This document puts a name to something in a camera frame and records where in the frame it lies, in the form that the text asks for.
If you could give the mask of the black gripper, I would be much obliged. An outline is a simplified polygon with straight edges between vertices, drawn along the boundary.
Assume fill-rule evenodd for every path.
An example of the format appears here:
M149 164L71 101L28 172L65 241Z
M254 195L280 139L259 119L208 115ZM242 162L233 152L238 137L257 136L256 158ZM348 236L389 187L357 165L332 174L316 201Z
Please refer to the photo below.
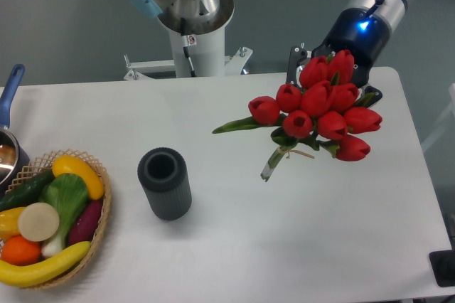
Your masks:
M332 52L348 50L357 65L351 81L358 87L362 87L359 105L370 108L377 104L383 98L382 91L366 84L369 81L371 68L389 41L390 30L383 20L376 16L367 17L366 13L366 10L359 8L342 11L321 45L312 52L305 48L305 42L292 46L286 83L301 88L300 72L312 56L327 56Z

